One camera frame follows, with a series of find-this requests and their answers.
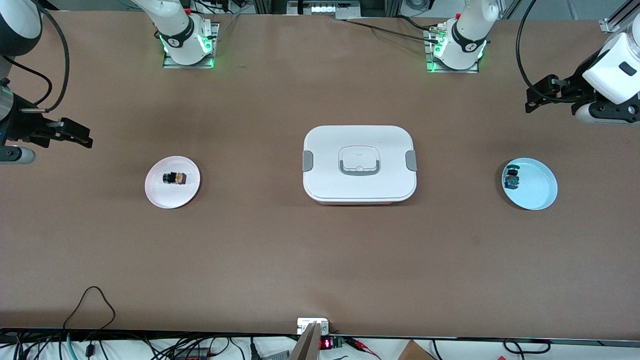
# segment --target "table surface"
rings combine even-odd
[[[327,17],[240,16],[214,69],[163,70],[143,13],[54,16],[71,75],[51,117],[88,126],[95,143],[0,167],[2,326],[59,327],[98,285],[118,313],[111,328],[292,332],[297,317],[323,316],[343,334],[640,340],[640,130],[581,124],[565,104],[526,114],[517,22],[496,23],[480,74],[430,74],[420,42]],[[568,76],[604,40],[593,21],[532,21],[524,65],[534,82]],[[60,85],[49,24],[18,60]],[[23,97],[44,89],[10,75]],[[309,198],[303,139],[332,124],[405,128],[413,196]],[[160,209],[144,179],[176,154],[198,164],[202,186]],[[523,156],[556,174],[544,211],[516,208],[500,187]],[[108,318],[94,292],[70,326]]]

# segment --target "metal mounting plate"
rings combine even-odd
[[[322,335],[329,335],[329,320],[325,318],[298,318],[298,331],[296,334],[302,335],[310,323],[319,322],[322,327]]]

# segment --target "black component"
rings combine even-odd
[[[162,36],[162,39],[164,39],[164,42],[166,42],[170,47],[182,47],[184,42],[193,34],[195,25],[193,24],[193,19],[191,17],[188,17],[188,18],[189,18],[189,24],[187,24],[187,27],[184,30],[182,30],[180,33],[177,33],[175,35],[166,35],[166,34],[160,33],[160,36]]]
[[[451,34],[453,35],[453,40],[455,40],[455,42],[457,42],[460,45],[464,53],[473,53],[480,45],[483,44],[484,40],[486,39],[486,37],[483,37],[480,40],[471,40],[471,39],[465,38],[458,31],[457,21],[454,22],[453,26],[451,27]]]
[[[253,336],[251,337],[251,360],[260,360],[260,355],[258,354],[258,349],[255,348],[255,343],[253,342]]]
[[[178,348],[175,350],[172,359],[174,360],[207,360],[209,348]]]
[[[638,96],[633,96],[622,104],[616,105],[596,93],[596,101],[589,105],[589,114],[596,119],[624,120],[633,124],[640,119],[640,100]]]
[[[93,344],[89,344],[86,346],[86,350],[84,351],[84,356],[87,358],[93,356],[95,354],[95,346]]]
[[[60,10],[57,6],[53,5],[48,0],[38,0],[38,3],[45,9],[56,10],[56,11]]]
[[[358,342],[356,341],[356,339],[350,338],[349,336],[343,336],[342,339],[344,340],[344,343],[349,345],[350,347],[352,347],[352,348],[354,348],[354,349],[356,349],[358,351],[366,352],[364,349],[360,348],[357,345]]]
[[[0,161],[3,163],[17,161],[22,157],[22,149],[17,146],[0,145]]]
[[[165,184],[184,185],[187,182],[187,175],[182,172],[169,172],[162,175],[162,181]]]
[[[570,77],[559,81],[556,75],[547,75],[544,79],[537,82],[533,89],[528,88],[525,111],[530,113],[540,106],[556,102],[546,97],[557,98],[558,102],[562,100],[563,102],[581,102],[582,104],[586,104],[593,101],[596,93],[593,87],[582,77],[582,74],[602,58],[601,55],[598,55],[599,52],[600,50],[596,51],[578,65]]]
[[[49,147],[50,140],[78,143],[91,149],[93,139],[90,130],[77,122],[63,117],[52,121],[40,113],[23,113],[22,109],[34,109],[36,106],[18,95],[13,95],[13,107],[4,119],[0,120],[0,145],[7,140],[34,143]]]
[[[40,33],[35,38],[26,38],[16,33],[6,23],[0,14],[0,55],[20,56],[30,52],[40,41],[42,35],[42,20],[40,20]]]
[[[620,65],[618,65],[618,67],[620,68],[620,70],[624,71],[625,74],[629,76],[633,76],[637,72],[637,70],[632,68],[631,65],[627,64],[626,61],[623,61]]]

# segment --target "white container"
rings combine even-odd
[[[303,184],[321,204],[390,204],[417,184],[413,141],[397,126],[319,126],[307,134]]]

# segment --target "white plate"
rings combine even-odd
[[[504,187],[504,177],[509,165],[518,165],[520,184],[517,189]],[[558,195],[558,183],[554,173],[536,159],[519,158],[507,164],[502,171],[501,186],[504,193],[517,206],[528,210],[542,210],[554,203]]]
[[[187,175],[184,185],[165,184],[162,176],[167,172]],[[175,209],[185,205],[198,192],[200,171],[196,164],[183,156],[170,156],[158,161],[147,174],[145,193],[149,201],[163,209]]]

